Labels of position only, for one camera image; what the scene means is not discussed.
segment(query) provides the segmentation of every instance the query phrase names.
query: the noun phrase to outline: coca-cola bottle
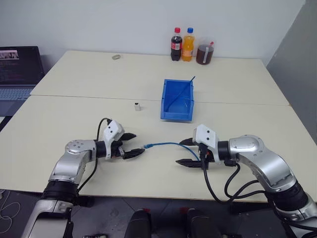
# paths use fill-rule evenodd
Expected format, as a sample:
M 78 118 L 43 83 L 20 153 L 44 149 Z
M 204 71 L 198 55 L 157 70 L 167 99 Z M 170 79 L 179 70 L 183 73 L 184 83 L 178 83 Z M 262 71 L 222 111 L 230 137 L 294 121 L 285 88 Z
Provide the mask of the coca-cola bottle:
M 170 56 L 173 61 L 179 61 L 182 54 L 182 37 L 180 36 L 180 28 L 175 27 L 175 35 L 172 37 L 172 41 L 170 44 L 171 53 Z

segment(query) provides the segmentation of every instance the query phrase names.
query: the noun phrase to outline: black cable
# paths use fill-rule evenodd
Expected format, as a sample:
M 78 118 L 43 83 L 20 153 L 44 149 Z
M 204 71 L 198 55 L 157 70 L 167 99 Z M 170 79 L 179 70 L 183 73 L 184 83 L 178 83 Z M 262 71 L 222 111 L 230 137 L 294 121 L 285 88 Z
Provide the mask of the black cable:
M 101 121 L 99 122 L 99 126 L 98 126 L 98 130 L 97 130 L 97 136 L 96 136 L 96 140 L 99 140 L 99 133 L 100 133 L 100 127 L 102 125 L 102 123 L 104 122 L 104 120 L 108 120 L 108 118 L 102 118 Z M 85 186 L 85 184 L 91 179 L 91 177 L 94 175 L 94 173 L 97 170 L 97 166 L 98 166 L 98 158 L 96 158 L 95 160 L 95 166 L 94 166 L 94 170 L 92 171 L 92 173 L 89 175 L 89 177 L 80 185 L 80 187 L 77 189 L 77 193 L 79 193 L 79 191 L 83 188 L 83 186 Z
M 309 232 L 302 236 L 302 238 L 315 238 L 317 237 L 317 232 Z
M 243 185 L 241 188 L 239 188 L 239 190 L 227 201 L 221 201 L 216 194 L 213 192 L 211 185 L 209 183 L 209 179 L 208 179 L 208 174 L 207 174 L 207 169 L 206 169 L 206 163 L 205 163 L 205 157 L 201 158 L 202 161 L 202 165 L 203 165 L 203 171 L 204 171 L 204 177 L 205 177 L 205 181 L 206 181 L 206 185 L 207 188 L 209 190 L 209 192 L 211 193 L 212 197 L 214 198 L 215 201 L 217 201 L 220 204 L 228 204 L 231 203 L 234 199 L 236 199 L 238 197 L 238 195 L 248 186 L 250 186 L 251 184 L 254 184 L 254 181 L 250 181 L 248 183 L 246 183 L 245 185 Z
M 239 164 L 236 164 L 237 166 L 237 170 L 228 178 L 225 186 L 224 186 L 224 193 L 226 194 L 227 197 L 231 198 L 232 195 L 230 195 L 228 193 L 228 187 L 229 187 L 229 184 L 231 183 L 231 181 L 233 180 L 233 178 L 239 173 L 240 171 L 240 165 Z M 252 185 L 254 183 L 257 183 L 259 181 L 257 180 L 252 180 L 249 182 L 249 185 Z M 242 199 L 242 198 L 246 198 L 246 197 L 250 197 L 250 196 L 253 196 L 255 194 L 259 194 L 259 193 L 264 193 L 264 191 L 262 190 L 257 190 L 257 191 L 254 191 L 254 192 L 250 192 L 250 193 L 247 193 L 247 194 L 244 194 L 244 195 L 241 195 L 241 196 L 237 196 L 236 199 Z
M 274 214 L 277 216 L 278 219 L 280 219 L 282 222 L 288 224 L 289 226 L 293 226 L 293 227 L 297 227 L 299 229 L 303 229 L 303 230 L 308 230 L 308 231 L 314 231 L 314 232 L 317 232 L 317 227 L 308 227 L 308 226 L 303 226 L 303 225 L 300 225 L 300 224 L 297 224 L 296 222 L 291 222 L 291 221 L 287 221 L 285 220 L 283 217 L 281 217 L 279 215 L 279 213 L 277 212 L 276 208 L 275 208 L 275 205 L 274 205 L 274 202 L 272 200 L 267 200 L 269 205 L 271 206 Z

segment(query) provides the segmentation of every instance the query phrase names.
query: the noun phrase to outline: white wall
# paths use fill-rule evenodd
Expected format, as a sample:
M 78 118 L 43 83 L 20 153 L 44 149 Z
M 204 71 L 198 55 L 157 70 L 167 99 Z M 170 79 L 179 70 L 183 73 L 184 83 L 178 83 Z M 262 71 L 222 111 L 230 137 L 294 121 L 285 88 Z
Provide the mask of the white wall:
M 0 0 L 0 46 L 38 45 L 50 68 L 68 49 L 170 54 L 175 26 L 218 57 L 269 62 L 305 0 Z

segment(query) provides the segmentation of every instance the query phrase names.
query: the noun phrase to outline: white cable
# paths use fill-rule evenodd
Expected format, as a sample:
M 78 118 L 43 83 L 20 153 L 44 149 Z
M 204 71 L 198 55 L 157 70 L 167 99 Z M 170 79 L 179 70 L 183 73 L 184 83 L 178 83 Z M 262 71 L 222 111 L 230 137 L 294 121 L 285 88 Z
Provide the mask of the white cable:
M 12 218 L 14 218 L 16 215 L 18 215 L 18 213 L 19 213 L 20 210 L 21 210 L 21 204 L 18 203 L 18 202 L 12 202 L 12 203 L 10 203 L 10 204 L 4 206 L 4 205 L 5 205 L 5 202 L 6 202 L 7 199 L 9 198 L 9 196 L 10 196 L 10 191 L 8 191 L 8 195 L 6 196 L 6 198 L 5 198 L 4 202 L 3 202 L 3 204 L 1 205 L 1 208 L 0 208 L 0 220 L 9 220 L 9 221 L 10 221 L 10 225 L 9 225 L 9 227 L 8 227 L 5 231 L 0 231 L 0 234 L 4 234 L 4 233 L 6 233 L 7 231 L 10 230 L 10 228 L 11 228 L 11 226 L 12 226 Z M 18 208 L 18 211 L 17 211 L 13 216 L 2 216 L 1 212 L 2 212 L 4 209 L 8 208 L 9 206 L 12 206 L 13 204 L 17 204 L 17 205 L 18 205 L 18 207 L 19 207 L 19 208 Z

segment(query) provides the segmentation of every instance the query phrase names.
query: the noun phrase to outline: small cylindrical part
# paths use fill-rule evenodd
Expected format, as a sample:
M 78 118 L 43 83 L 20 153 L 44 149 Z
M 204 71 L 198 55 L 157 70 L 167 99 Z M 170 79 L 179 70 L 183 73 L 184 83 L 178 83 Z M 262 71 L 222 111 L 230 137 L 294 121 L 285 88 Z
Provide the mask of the small cylindrical part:
M 141 107 L 140 107 L 139 103 L 135 103 L 134 104 L 134 108 L 135 108 L 136 111 L 140 111 L 141 110 Z
M 106 144 L 104 141 L 96 142 L 96 158 L 105 157 L 107 155 Z
M 230 158 L 229 142 L 227 140 L 218 142 L 218 155 L 220 160 Z

